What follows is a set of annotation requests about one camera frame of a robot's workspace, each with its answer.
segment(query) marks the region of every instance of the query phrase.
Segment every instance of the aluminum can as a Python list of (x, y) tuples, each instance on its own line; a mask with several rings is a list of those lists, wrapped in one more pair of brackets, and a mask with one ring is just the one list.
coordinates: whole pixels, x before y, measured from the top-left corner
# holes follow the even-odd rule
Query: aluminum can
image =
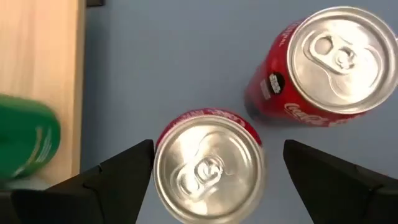
[(244, 94), (251, 117), (334, 126), (385, 101), (397, 85), (396, 36), (374, 14), (332, 7), (280, 33)]
[(183, 223), (238, 223), (257, 207), (266, 171), (259, 135), (226, 110), (188, 111), (156, 143), (157, 192)]

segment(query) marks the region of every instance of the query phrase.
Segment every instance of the pull tab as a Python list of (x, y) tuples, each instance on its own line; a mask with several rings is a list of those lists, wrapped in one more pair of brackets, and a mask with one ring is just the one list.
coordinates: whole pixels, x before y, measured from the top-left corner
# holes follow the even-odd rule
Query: pull tab
[[(325, 52), (317, 51), (318, 43), (328, 44)], [(358, 50), (341, 37), (329, 32), (317, 35), (310, 43), (311, 56), (322, 65), (327, 66), (336, 73), (346, 75), (351, 73), (357, 61)]]
[(216, 156), (208, 156), (200, 161), (192, 161), (176, 170), (176, 190), (183, 198), (201, 200), (211, 194), (223, 175), (224, 165)]

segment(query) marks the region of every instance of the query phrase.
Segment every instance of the can rim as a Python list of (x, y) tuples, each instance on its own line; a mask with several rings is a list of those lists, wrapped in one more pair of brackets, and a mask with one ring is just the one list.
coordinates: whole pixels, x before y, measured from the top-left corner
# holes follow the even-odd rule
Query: can rim
[[(245, 137), (248, 138), (249, 142), (251, 143), (251, 148), (254, 151), (254, 157), (257, 163), (257, 177), (256, 182), (253, 185), (253, 190), (249, 194), (249, 197), (242, 203), (237, 210), (233, 211), (230, 214), (220, 215), (219, 217), (213, 218), (205, 218), (205, 216), (199, 215), (192, 215), (190, 212), (184, 212), (183, 210), (179, 209), (178, 205), (174, 204), (170, 197), (165, 192), (164, 186), (162, 185), (162, 181), (159, 175), (160, 169), (160, 158), (162, 158), (163, 153), (165, 152), (166, 143), (170, 141), (174, 133), (183, 130), (187, 126), (189, 126), (192, 122), (198, 119), (208, 118), (210, 120), (216, 120), (218, 123), (223, 123), (230, 126), (233, 129), (236, 129), (241, 134), (244, 134)], [(234, 221), (241, 221), (243, 218), (246, 218), (250, 213), (252, 213), (259, 202), (261, 201), (263, 191), (266, 187), (267, 182), (267, 169), (265, 163), (265, 153), (263, 151), (262, 146), (258, 145), (257, 141), (254, 139), (251, 134), (244, 129), (239, 124), (235, 123), (234, 121), (229, 120), (228, 118), (223, 118), (217, 115), (201, 115), (192, 118), (188, 118), (181, 123), (175, 125), (167, 133), (163, 136), (162, 140), (160, 141), (159, 145), (156, 149), (155, 154), (155, 161), (154, 161), (154, 181), (156, 191), (162, 203), (164, 204), (165, 208), (172, 214), (172, 216), (181, 222), (189, 222), (189, 223), (201, 223), (206, 221), (206, 223), (212, 224), (222, 224), (228, 223), (231, 220)]]
[[(370, 94), (367, 98), (356, 102), (352, 103), (349, 105), (344, 105), (344, 106), (328, 106), (328, 105), (323, 105), (317, 100), (314, 100), (310, 95), (308, 95), (300, 86), (296, 79), (296, 71), (292, 67), (292, 60), (293, 60), (293, 52), (296, 43), (294, 40), (297, 38), (297, 33), (300, 32), (300, 30), (305, 27), (311, 20), (319, 16), (320, 14), (329, 12), (329, 11), (337, 11), (340, 10), (341, 12), (348, 12), (348, 10), (351, 11), (351, 15), (355, 14), (355, 12), (360, 13), (360, 16), (362, 17), (363, 21), (369, 22), (369, 24), (372, 25), (372, 28), (376, 31), (376, 33), (380, 36), (383, 37), (386, 41), (383, 43), (383, 45), (386, 46), (386, 53), (388, 55), (388, 60), (389, 60), (389, 69), (388, 73), (389, 75), (386, 76), (385, 80), (379, 86), (372, 94)], [(397, 38), (395, 37), (394, 32), (392, 29), (377, 15), (364, 10), (360, 9), (358, 7), (351, 7), (351, 6), (335, 6), (335, 7), (329, 7), (326, 9), (323, 9), (321, 11), (317, 11), (313, 13), (311, 16), (307, 17), (293, 32), (291, 41), (289, 42), (289, 45), (287, 47), (287, 69), (289, 71), (289, 77), (291, 81), (294, 84), (295, 89), (301, 94), (304, 99), (309, 102), (311, 105), (316, 106), (317, 108), (328, 111), (331, 113), (337, 113), (337, 114), (359, 114), (359, 113), (364, 113), (366, 111), (369, 111), (377, 106), (379, 106), (381, 103), (386, 101), (394, 92), (395, 87), (398, 85), (398, 75), (396, 75), (396, 68), (398, 67), (398, 58), (396, 57), (395, 52), (398, 53), (398, 42)]]

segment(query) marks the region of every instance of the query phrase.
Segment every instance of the soda can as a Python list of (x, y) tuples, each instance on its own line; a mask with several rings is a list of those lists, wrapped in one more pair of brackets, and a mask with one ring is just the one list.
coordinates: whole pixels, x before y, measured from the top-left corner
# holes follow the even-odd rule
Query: soda can
[(55, 113), (33, 100), (0, 94), (0, 182), (45, 166), (60, 145)]
[(155, 186), (183, 223), (238, 223), (266, 184), (259, 135), (242, 117), (204, 108), (173, 120), (156, 143)]
[(244, 94), (251, 117), (333, 126), (362, 116), (397, 85), (398, 45), (368, 11), (332, 7), (278, 35)]

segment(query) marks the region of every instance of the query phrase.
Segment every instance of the green can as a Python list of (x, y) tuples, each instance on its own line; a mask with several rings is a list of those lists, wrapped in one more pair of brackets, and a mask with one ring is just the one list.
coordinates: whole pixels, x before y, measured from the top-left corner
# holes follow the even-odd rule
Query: green can
[(46, 105), (0, 95), (0, 180), (31, 175), (60, 144), (60, 124)]

